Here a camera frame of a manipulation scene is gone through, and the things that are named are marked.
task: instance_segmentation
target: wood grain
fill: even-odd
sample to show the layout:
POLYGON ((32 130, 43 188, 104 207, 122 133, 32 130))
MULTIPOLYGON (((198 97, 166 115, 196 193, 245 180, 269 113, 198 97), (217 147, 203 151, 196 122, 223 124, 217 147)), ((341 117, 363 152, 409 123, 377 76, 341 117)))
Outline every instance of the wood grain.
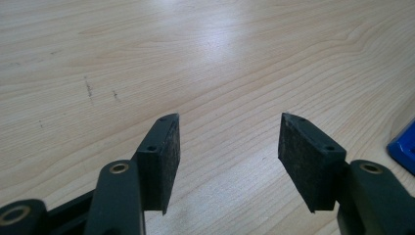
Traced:
POLYGON ((281 113, 414 195, 385 151, 414 118, 414 25, 411 0, 1 1, 0 204, 87 192, 177 112, 181 164, 148 234, 339 234, 277 159, 281 113))

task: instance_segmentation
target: screw hole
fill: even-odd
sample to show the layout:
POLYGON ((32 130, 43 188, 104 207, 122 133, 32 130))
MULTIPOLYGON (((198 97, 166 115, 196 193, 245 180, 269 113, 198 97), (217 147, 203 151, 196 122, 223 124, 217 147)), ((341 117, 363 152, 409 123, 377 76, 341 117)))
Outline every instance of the screw hole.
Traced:
POLYGON ((129 166, 128 164, 115 164, 111 166, 110 172, 111 173, 123 173, 128 170, 129 166))
POLYGON ((147 150, 148 151, 155 151, 157 149, 157 147, 156 146, 149 146, 149 147, 147 147, 147 150))
POLYGON ((7 226, 17 223, 30 213, 30 207, 20 205, 3 212, 0 215, 0 226, 7 226))
POLYGON ((360 168, 373 174, 381 174, 383 172, 379 167, 377 167, 374 164, 361 164, 360 168))

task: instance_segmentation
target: blue object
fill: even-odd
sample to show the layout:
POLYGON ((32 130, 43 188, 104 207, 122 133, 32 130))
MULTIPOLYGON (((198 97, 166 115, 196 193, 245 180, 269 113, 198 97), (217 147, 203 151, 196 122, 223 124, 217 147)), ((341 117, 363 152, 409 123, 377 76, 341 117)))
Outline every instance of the blue object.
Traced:
POLYGON ((415 118, 391 141, 388 152, 415 175, 415 118))

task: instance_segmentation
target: scratch mark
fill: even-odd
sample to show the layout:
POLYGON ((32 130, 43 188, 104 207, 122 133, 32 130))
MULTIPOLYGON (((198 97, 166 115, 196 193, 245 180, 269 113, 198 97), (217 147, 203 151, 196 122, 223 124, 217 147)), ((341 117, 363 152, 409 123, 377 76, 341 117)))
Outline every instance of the scratch mark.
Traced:
POLYGON ((86 85, 86 90, 88 91, 88 97, 91 98, 92 97, 92 86, 88 83, 88 76, 84 76, 83 77, 85 79, 85 85, 86 85))
POLYGON ((85 163, 82 163, 82 168, 83 168, 83 173, 86 174, 88 171, 86 171, 85 163))
POLYGON ((114 94, 114 98, 115 98, 117 101, 120 101, 120 100, 119 100, 119 98, 118 98, 118 94, 116 94, 115 90, 113 90, 113 94, 114 94))
POLYGON ((53 52, 51 52, 50 54, 51 54, 51 55, 55 55, 55 54, 60 53, 60 52, 62 52, 62 50, 53 51, 53 52))
POLYGON ((20 66, 20 65, 21 65, 21 63, 10 63, 11 67, 17 67, 17 66, 20 66))

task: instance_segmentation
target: black clamp jaw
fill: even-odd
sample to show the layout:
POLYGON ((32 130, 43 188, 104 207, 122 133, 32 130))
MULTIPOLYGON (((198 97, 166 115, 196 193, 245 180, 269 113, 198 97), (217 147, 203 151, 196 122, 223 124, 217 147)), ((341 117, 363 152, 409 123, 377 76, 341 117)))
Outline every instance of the black clamp jaw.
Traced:
POLYGON ((278 155, 311 212, 339 202, 342 234, 415 234, 415 199, 392 172, 347 164, 346 150, 307 119, 282 114, 278 155))
POLYGON ((179 162, 179 115, 161 117, 130 161, 101 169, 95 190, 51 211, 40 200, 1 208, 0 234, 146 234, 144 211, 166 213, 179 162))

